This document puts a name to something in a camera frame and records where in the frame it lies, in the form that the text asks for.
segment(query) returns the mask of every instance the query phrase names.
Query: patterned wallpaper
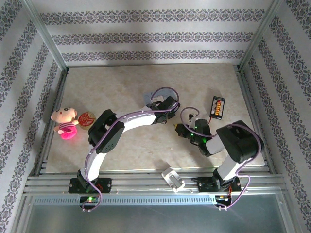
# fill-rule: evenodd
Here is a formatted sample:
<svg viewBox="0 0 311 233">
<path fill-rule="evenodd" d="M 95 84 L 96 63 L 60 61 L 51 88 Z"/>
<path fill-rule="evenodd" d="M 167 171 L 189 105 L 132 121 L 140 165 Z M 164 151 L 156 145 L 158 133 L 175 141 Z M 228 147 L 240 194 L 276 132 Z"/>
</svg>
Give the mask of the patterned wallpaper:
<svg viewBox="0 0 311 233">
<path fill-rule="evenodd" d="M 0 233 L 40 154 L 60 69 L 18 0 L 0 0 Z"/>
<path fill-rule="evenodd" d="M 238 64 L 272 0 L 34 0 L 68 66 Z"/>
<path fill-rule="evenodd" d="M 244 71 L 303 232 L 311 232 L 310 16 L 310 1 L 285 0 Z"/>
</svg>

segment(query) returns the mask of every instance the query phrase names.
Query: battery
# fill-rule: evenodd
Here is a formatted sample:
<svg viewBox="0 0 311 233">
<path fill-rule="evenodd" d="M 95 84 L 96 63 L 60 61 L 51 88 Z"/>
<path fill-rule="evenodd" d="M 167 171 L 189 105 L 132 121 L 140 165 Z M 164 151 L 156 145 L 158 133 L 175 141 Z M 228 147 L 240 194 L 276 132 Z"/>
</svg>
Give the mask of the battery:
<svg viewBox="0 0 311 233">
<path fill-rule="evenodd" d="M 209 117 L 221 120 L 223 118 L 225 99 L 214 96 Z"/>
</svg>

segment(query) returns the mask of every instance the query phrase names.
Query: plush bear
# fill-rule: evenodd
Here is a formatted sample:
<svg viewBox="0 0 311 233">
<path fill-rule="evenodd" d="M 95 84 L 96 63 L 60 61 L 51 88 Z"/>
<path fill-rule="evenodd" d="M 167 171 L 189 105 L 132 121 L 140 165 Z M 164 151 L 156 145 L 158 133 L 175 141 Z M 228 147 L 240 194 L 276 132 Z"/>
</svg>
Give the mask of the plush bear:
<svg viewBox="0 0 311 233">
<path fill-rule="evenodd" d="M 54 128 L 62 139 L 71 139 L 77 134 L 76 125 L 79 123 L 75 120 L 77 111 L 73 108 L 57 109 L 51 115 L 51 119 L 56 121 L 59 125 Z"/>
</svg>

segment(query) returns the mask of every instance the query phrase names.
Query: cable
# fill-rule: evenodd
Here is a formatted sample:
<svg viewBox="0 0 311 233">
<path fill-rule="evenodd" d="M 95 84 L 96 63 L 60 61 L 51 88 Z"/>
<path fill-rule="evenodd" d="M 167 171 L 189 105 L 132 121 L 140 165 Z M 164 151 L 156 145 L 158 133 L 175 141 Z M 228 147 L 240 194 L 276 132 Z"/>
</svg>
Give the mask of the cable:
<svg viewBox="0 0 311 233">
<path fill-rule="evenodd" d="M 198 133 L 198 132 L 192 130 L 191 128 L 189 128 L 189 127 L 185 124 L 185 122 L 183 121 L 183 117 L 182 117 L 182 114 L 183 114 L 183 112 L 184 112 L 186 109 L 193 109 L 193 110 L 197 111 L 198 115 L 200 114 L 200 111 L 199 111 L 197 108 L 194 108 L 194 107 L 186 107 L 186 108 L 184 108 L 183 110 L 181 110 L 181 112 L 180 112 L 181 123 L 183 123 L 183 125 L 186 127 L 187 130 L 189 130 L 191 133 L 194 133 L 194 134 L 199 135 L 199 136 L 202 136 L 202 137 L 212 137 L 212 138 L 213 138 L 214 136 L 216 136 L 216 135 L 205 135 L 205 134 L 202 134 L 202 133 Z"/>
<path fill-rule="evenodd" d="M 221 209 L 222 209 L 222 210 L 226 210 L 226 209 L 231 208 L 235 203 L 238 202 L 238 200 L 241 198 L 241 196 L 243 195 L 243 193 L 246 191 L 246 189 L 247 189 L 247 187 L 248 187 L 248 185 L 249 185 L 249 183 L 250 183 L 250 181 L 251 181 L 251 178 L 250 178 L 250 176 L 248 176 L 248 175 L 239 175 L 238 173 L 241 171 L 241 169 L 242 169 L 246 164 L 248 164 L 249 162 L 253 161 L 253 160 L 259 155 L 259 153 L 261 152 L 261 142 L 260 142 L 260 140 L 259 140 L 259 137 L 258 137 L 257 134 L 255 134 L 250 128 L 245 127 L 245 126 L 243 126 L 243 125 L 239 125 L 239 124 L 231 124 L 231 125 L 228 125 L 228 126 L 235 126 L 235 127 L 242 128 L 242 129 L 244 129 L 244 130 L 246 130 L 246 131 L 249 131 L 249 132 L 255 137 L 255 139 L 256 139 L 256 141 L 257 141 L 257 143 L 258 143 L 258 151 L 257 151 L 256 155 L 255 155 L 252 159 L 246 161 L 246 162 L 236 171 L 236 173 L 235 173 L 236 176 L 239 177 L 239 178 L 241 178 L 241 177 L 242 177 L 242 178 L 243 178 L 243 177 L 248 178 L 248 181 L 247 181 L 247 183 L 246 183 L 244 189 L 241 191 L 241 193 L 238 195 L 238 197 L 234 200 L 233 203 L 231 203 L 230 205 L 228 205 L 228 206 L 226 206 L 226 207 L 219 207 L 220 210 L 221 210 Z"/>
<path fill-rule="evenodd" d="M 99 147 L 99 145 L 103 142 L 103 140 L 107 137 L 107 135 L 109 134 L 109 132 L 112 130 L 112 128 L 122 119 L 125 119 L 127 117 L 135 117 L 135 116 L 139 116 L 140 114 L 145 114 L 145 113 L 150 113 L 150 114 L 153 114 L 153 113 L 164 113 L 164 112 L 170 112 L 170 111 L 173 111 L 178 105 L 179 105 L 179 94 L 178 92 L 174 89 L 174 88 L 171 88 L 171 87 L 161 87 L 159 88 L 158 90 L 156 90 L 152 95 L 151 95 L 151 98 L 150 100 L 152 101 L 153 97 L 155 96 L 155 94 L 159 91 L 159 90 L 162 90 L 162 89 L 170 89 L 172 90 L 175 94 L 176 94 L 176 97 L 177 97 L 177 101 L 176 103 L 173 105 L 172 108 L 169 108 L 169 109 L 164 109 L 164 110 L 150 110 L 150 111 L 137 111 L 137 112 L 132 112 L 132 113 L 128 113 L 128 114 L 125 114 L 121 117 L 119 117 L 115 122 L 112 123 L 112 125 L 108 128 L 108 130 L 105 132 L 105 134 L 102 136 L 102 138 L 99 140 L 99 142 L 94 146 L 93 149 L 90 150 L 89 154 L 87 155 L 86 157 L 86 160 L 84 162 L 84 170 L 85 170 L 85 174 L 86 174 L 86 180 L 87 182 L 99 193 L 99 200 L 97 202 L 97 204 L 91 208 L 91 209 L 88 209 L 87 211 L 88 212 L 91 212 L 93 210 L 95 210 L 98 206 L 100 206 L 102 200 L 103 200 L 103 195 L 102 195 L 102 192 L 90 181 L 90 179 L 88 178 L 88 170 L 87 170 L 87 163 L 88 163 L 88 160 L 90 158 L 90 156 L 96 152 L 96 149 Z M 84 212 L 85 211 L 85 208 L 84 208 L 84 204 L 86 203 L 87 201 L 85 201 L 83 204 L 82 204 L 82 211 Z"/>
</svg>

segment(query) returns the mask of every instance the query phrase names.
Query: wooden coaster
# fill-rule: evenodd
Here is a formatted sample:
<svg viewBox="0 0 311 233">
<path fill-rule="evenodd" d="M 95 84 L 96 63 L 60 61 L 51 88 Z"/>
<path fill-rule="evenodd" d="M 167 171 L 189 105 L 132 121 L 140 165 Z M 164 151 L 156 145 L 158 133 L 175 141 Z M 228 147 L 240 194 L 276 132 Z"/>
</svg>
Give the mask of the wooden coaster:
<svg viewBox="0 0 311 233">
<path fill-rule="evenodd" d="M 94 124 L 96 117 L 91 112 L 82 113 L 78 117 L 79 125 L 82 129 L 88 130 Z"/>
</svg>

